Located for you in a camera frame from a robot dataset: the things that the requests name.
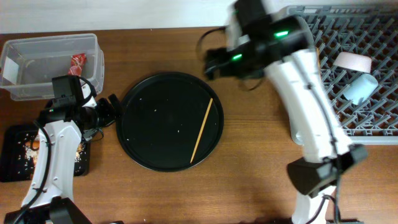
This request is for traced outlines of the red snack wrapper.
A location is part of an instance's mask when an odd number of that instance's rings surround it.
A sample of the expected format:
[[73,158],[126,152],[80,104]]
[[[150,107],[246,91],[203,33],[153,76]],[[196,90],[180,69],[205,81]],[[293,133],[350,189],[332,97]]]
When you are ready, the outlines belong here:
[[68,74],[80,77],[85,63],[86,63],[86,54],[72,55]]

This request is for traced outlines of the wooden chopstick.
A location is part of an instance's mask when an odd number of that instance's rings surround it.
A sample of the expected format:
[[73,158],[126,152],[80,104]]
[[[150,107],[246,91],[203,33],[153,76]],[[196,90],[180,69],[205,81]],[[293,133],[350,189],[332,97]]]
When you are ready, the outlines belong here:
[[199,145],[199,143],[200,143],[200,139],[201,139],[201,137],[202,137],[203,130],[204,130],[204,128],[205,128],[205,124],[206,124],[206,121],[207,121],[207,119],[208,119],[208,114],[209,114],[209,112],[210,112],[210,110],[211,110],[212,103],[213,103],[213,98],[210,98],[209,103],[208,103],[208,106],[207,106],[207,109],[206,109],[206,112],[205,112],[205,115],[204,115],[204,118],[203,118],[203,121],[202,121],[202,124],[201,124],[200,131],[199,131],[198,136],[197,136],[197,140],[196,140],[196,143],[195,143],[195,147],[194,147],[194,149],[193,149],[192,156],[191,156],[191,158],[190,158],[190,164],[193,163],[193,160],[194,160],[194,158],[195,158],[195,154],[196,154],[196,152],[197,152],[197,148],[198,148],[198,145]]

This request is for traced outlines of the white bowl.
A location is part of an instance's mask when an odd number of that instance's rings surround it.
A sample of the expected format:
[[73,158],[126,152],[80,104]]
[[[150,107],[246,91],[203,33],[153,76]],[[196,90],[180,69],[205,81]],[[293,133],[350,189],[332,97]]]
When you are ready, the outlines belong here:
[[333,62],[334,66],[347,68],[357,72],[370,73],[372,59],[364,55],[341,52]]

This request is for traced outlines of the rice and food leftovers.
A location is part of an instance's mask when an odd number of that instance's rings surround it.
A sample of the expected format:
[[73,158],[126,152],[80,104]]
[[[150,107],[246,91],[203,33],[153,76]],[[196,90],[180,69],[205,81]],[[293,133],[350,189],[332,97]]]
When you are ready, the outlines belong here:
[[[21,162],[24,160],[22,170],[29,174],[30,179],[33,178],[34,169],[37,164],[39,155],[39,136],[38,131],[30,131],[22,135],[22,141],[18,141],[17,144],[22,146],[22,155],[17,157],[17,160]],[[89,145],[85,142],[81,142],[78,145],[75,155],[75,168],[74,176],[86,175],[89,171]]]

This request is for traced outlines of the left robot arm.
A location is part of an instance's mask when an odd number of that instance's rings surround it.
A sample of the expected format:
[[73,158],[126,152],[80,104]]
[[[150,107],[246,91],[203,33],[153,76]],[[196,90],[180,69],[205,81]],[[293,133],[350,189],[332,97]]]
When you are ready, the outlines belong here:
[[78,146],[119,120],[123,108],[116,95],[96,99],[85,78],[64,75],[52,79],[54,98],[34,120],[39,154],[32,182],[21,208],[6,214],[5,223],[89,223],[73,201],[73,177]]

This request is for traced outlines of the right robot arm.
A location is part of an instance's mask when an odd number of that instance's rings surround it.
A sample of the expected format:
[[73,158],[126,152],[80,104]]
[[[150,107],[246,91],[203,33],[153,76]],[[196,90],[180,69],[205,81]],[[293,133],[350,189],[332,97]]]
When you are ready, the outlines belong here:
[[299,16],[275,19],[262,1],[236,1],[223,31],[228,44],[206,52],[205,76],[272,82],[303,146],[303,156],[287,166],[297,191],[290,222],[325,223],[328,203],[339,201],[341,176],[368,152],[345,134],[336,117],[308,24]]

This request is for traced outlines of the light blue cup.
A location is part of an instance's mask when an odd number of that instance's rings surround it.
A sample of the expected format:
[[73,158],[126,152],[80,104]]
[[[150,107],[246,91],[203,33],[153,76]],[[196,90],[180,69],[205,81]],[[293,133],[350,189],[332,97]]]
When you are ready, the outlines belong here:
[[352,104],[359,105],[371,96],[378,84],[375,77],[364,73],[349,85],[343,96],[346,100],[351,100]]

